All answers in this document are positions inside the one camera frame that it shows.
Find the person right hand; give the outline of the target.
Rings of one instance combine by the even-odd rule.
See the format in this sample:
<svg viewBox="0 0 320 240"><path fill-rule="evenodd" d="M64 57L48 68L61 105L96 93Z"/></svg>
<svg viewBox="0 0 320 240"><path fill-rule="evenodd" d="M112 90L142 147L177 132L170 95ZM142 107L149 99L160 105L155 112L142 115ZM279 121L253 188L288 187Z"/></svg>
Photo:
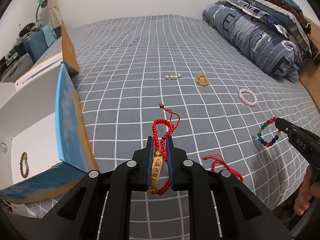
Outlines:
<svg viewBox="0 0 320 240"><path fill-rule="evenodd" d="M298 197L295 200L294 211L298 216L303 215L303 213L309 208L310 200L312 197L320 197L319 182L312 182L313 169L309 165L306 174L303 179L303 183L299 189Z"/></svg>

